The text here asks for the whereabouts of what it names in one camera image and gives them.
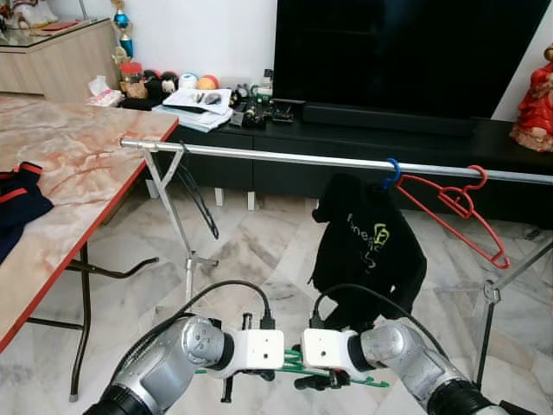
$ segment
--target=marble floor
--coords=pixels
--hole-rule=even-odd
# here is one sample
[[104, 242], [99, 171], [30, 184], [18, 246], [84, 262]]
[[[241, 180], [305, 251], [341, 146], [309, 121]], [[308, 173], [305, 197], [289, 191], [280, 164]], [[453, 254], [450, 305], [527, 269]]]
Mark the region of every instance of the marble floor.
[[[194, 204], [178, 189], [171, 193], [193, 248], [219, 259], [216, 268], [198, 268], [194, 288], [229, 278], [260, 284], [268, 293], [277, 327], [288, 346], [297, 343], [307, 326], [317, 296], [307, 281], [324, 225], [310, 218], [314, 201], [259, 196], [257, 210], [246, 210], [245, 194], [226, 191], [225, 206], [215, 207], [212, 189], [207, 205], [219, 226], [214, 240]], [[467, 376], [473, 373], [475, 339], [483, 307], [480, 287], [497, 278], [493, 269], [430, 217], [405, 211], [429, 260], [427, 277], [413, 311], [437, 337], [452, 361]], [[479, 244], [489, 241], [474, 223], [459, 222]], [[527, 238], [532, 227], [493, 222], [513, 262], [551, 233]], [[184, 257], [162, 204], [149, 200], [137, 186], [127, 202], [91, 238], [90, 260], [115, 270], [127, 270], [144, 258], [160, 262], [128, 280], [91, 276], [92, 331], [81, 373], [79, 401], [69, 403], [71, 365], [79, 335], [68, 330], [25, 325], [0, 354], [0, 412], [4, 415], [70, 415], [82, 413], [98, 399], [113, 368], [138, 336], [182, 305]], [[492, 401], [504, 399], [539, 415], [553, 415], [553, 264], [549, 254], [502, 291], [496, 308], [490, 357], [483, 392]], [[81, 318], [80, 278], [65, 272], [35, 312], [36, 316]], [[323, 312], [333, 305], [323, 302]], [[259, 316], [261, 304], [248, 290], [214, 291], [194, 310], [238, 327], [243, 312]], [[351, 386], [339, 391], [296, 391], [294, 376], [279, 373], [272, 383], [240, 375], [234, 382], [232, 405], [220, 404], [222, 385], [205, 375], [194, 377], [188, 392], [168, 412], [219, 414], [422, 414], [423, 411], [388, 369], [375, 371], [380, 389]]]

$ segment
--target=black tv cabinet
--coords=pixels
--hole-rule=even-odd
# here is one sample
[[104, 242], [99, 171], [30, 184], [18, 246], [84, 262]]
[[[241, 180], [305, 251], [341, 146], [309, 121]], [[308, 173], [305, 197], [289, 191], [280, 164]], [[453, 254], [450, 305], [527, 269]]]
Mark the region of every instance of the black tv cabinet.
[[[396, 158], [404, 163], [517, 171], [553, 176], [553, 153], [528, 150], [509, 138], [512, 124], [482, 120], [472, 137], [430, 135], [336, 125], [268, 124], [264, 130], [224, 125], [207, 134], [178, 127], [169, 141], [189, 144], [336, 156], [371, 160]], [[367, 181], [380, 182], [390, 173], [369, 169], [344, 169], [288, 163], [269, 163], [221, 157], [189, 156], [189, 166], [202, 186], [239, 188], [266, 194], [318, 197], [330, 177], [348, 171]], [[462, 187], [466, 178], [428, 176], [442, 185]], [[428, 206], [448, 210], [427, 188], [413, 189]], [[415, 208], [402, 195], [395, 195], [403, 208]], [[553, 227], [553, 187], [516, 182], [489, 181], [473, 193], [479, 212], [488, 219], [512, 220]]]

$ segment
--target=black cable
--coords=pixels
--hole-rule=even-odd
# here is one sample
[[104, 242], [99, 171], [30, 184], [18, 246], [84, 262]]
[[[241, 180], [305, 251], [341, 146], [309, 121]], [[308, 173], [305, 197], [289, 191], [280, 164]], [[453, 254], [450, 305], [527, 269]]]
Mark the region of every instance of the black cable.
[[197, 303], [202, 297], [204, 297], [208, 292], [213, 291], [219, 287], [225, 285], [243, 285], [255, 290], [263, 299], [264, 304], [264, 316], [261, 319], [260, 327], [261, 329], [273, 329], [275, 328], [275, 321], [270, 313], [269, 298], [257, 285], [250, 283], [249, 281], [242, 281], [239, 279], [229, 279], [226, 281], [221, 281], [220, 283], [215, 283], [208, 286], [204, 290], [196, 294], [188, 303], [184, 304], [176, 313], [174, 313], [170, 318], [164, 320], [152, 328], [148, 333], [143, 335], [137, 342], [135, 342], [129, 350], [124, 354], [124, 356], [119, 361], [113, 375], [111, 376], [110, 383], [113, 382], [115, 377], [121, 372], [121, 369], [127, 364], [127, 362], [141, 354], [163, 331], [165, 331], [171, 324], [176, 322], [179, 318], [186, 316], [193, 316], [194, 314], [187, 313], [187, 310]]
[[327, 290], [324, 290], [319, 295], [319, 297], [315, 300], [315, 304], [313, 306], [313, 318], [314, 319], [321, 319], [320, 314], [319, 314], [319, 304], [321, 303], [321, 300], [324, 297], [326, 297], [331, 292], [334, 292], [336, 290], [341, 290], [341, 289], [344, 289], [344, 288], [354, 288], [356, 290], [362, 290], [362, 291], [367, 292], [367, 293], [371, 294], [372, 296], [378, 298], [379, 300], [382, 300], [385, 303], [388, 303], [392, 307], [394, 307], [401, 314], [403, 314], [405, 317], [407, 317], [409, 320], [411, 320], [411, 322], [413, 322], [413, 324], [415, 324], [418, 327], [418, 329], [421, 330], [428, 337], [428, 339], [432, 342], [432, 344], [434, 344], [435, 349], [438, 351], [438, 353], [440, 353], [443, 357], [445, 357], [446, 359], [449, 360], [448, 355], [446, 354], [445, 350], [442, 348], [442, 345], [436, 340], [436, 338], [434, 336], [432, 336], [432, 334], [426, 329], [426, 327], [423, 326], [423, 324], [421, 322], [419, 322], [414, 316], [412, 316], [410, 313], [405, 311], [399, 305], [397, 305], [396, 303], [391, 301], [389, 298], [383, 296], [382, 294], [380, 294], [376, 291], [373, 291], [369, 288], [366, 288], [363, 285], [359, 285], [359, 284], [337, 284], [335, 286], [330, 287]]
[[[186, 162], [187, 156], [191, 153], [187, 150], [187, 146], [182, 140], [179, 141], [179, 144], [182, 145], [182, 148], [185, 151], [184, 160]], [[209, 208], [204, 202], [204, 199], [200, 192], [200, 187], [198, 186], [198, 183], [196, 183], [194, 177], [192, 176], [192, 173], [190, 173], [186, 165], [182, 163], [179, 163], [179, 167], [175, 173], [177, 174], [179, 180], [181, 180], [182, 184], [187, 188], [188, 193], [192, 196], [192, 200], [200, 210], [200, 213], [203, 216], [204, 221], [207, 223], [207, 226], [209, 227], [211, 233], [213, 234], [213, 237], [215, 239], [219, 239], [219, 229], [215, 224], [215, 220], [213, 219]]]

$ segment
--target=blue hanger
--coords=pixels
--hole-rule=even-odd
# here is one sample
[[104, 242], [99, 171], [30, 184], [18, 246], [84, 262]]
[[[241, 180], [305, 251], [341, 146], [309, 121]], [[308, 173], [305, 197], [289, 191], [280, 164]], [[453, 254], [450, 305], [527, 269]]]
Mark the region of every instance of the blue hanger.
[[399, 180], [399, 176], [401, 176], [401, 168], [399, 167], [399, 163], [397, 162], [397, 160], [395, 158], [389, 158], [387, 161], [389, 163], [392, 163], [396, 168], [396, 175], [393, 177], [393, 179], [384, 180], [384, 183], [382, 183], [382, 187], [384, 189], [387, 189], [388, 186], [397, 182]]

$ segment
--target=red hanger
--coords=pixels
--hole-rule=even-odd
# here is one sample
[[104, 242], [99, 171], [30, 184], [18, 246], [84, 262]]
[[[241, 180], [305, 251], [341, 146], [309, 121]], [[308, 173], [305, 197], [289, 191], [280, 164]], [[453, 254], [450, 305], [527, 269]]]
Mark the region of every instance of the red hanger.
[[[482, 180], [479, 184], [476, 185], [467, 185], [463, 189], [455, 188], [452, 186], [443, 188], [439, 184], [436, 184], [434, 182], [431, 182], [430, 180], [424, 179], [422, 177], [417, 176], [411, 176], [411, 175], [402, 175], [399, 178], [399, 181], [397, 181], [396, 188], [406, 195], [409, 199], [411, 199], [415, 204], [417, 204], [418, 207], [420, 207], [424, 212], [432, 216], [434, 220], [436, 220], [438, 223], [440, 223], [443, 227], [447, 228], [452, 234], [457, 236], [457, 238], [464, 241], [467, 245], [469, 245], [471, 248], [473, 248], [477, 253], [482, 255], [484, 258], [486, 258], [488, 261], [490, 261], [492, 264], [497, 266], [498, 268], [504, 270], [506, 268], [509, 268], [511, 266], [511, 261], [505, 256], [505, 247], [503, 246], [503, 243], [499, 239], [498, 235], [493, 231], [492, 227], [488, 225], [488, 223], [479, 215], [478, 212], [474, 209], [474, 203], [471, 197], [468, 195], [469, 190], [478, 190], [479, 188], [482, 188], [486, 182], [487, 182], [487, 173], [484, 169], [482, 169], [480, 166], [468, 166], [469, 169], [475, 169], [480, 172], [482, 176]], [[411, 195], [407, 190], [401, 187], [402, 183], [405, 179], [414, 180], [416, 182], [421, 182], [424, 184], [428, 184], [429, 186], [433, 188], [438, 189], [438, 199], [442, 202], [444, 202], [451, 210], [453, 210], [456, 214], [458, 214], [461, 218], [467, 220], [471, 217], [474, 217], [478, 222], [480, 222], [488, 231], [490, 236], [492, 236], [493, 240], [498, 246], [499, 251], [494, 254], [490, 255], [483, 249], [476, 246], [472, 240], [468, 239], [465, 235], [457, 231], [455, 228], [453, 228], [451, 225], [449, 225], [447, 222], [445, 222], [443, 219], [439, 218], [434, 212], [432, 212], [430, 209], [428, 209], [426, 206], [424, 206], [419, 200], [417, 200], [413, 195]], [[464, 201], [466, 203], [466, 206], [461, 205], [461, 202]], [[503, 263], [499, 262], [499, 259], [503, 257]]]

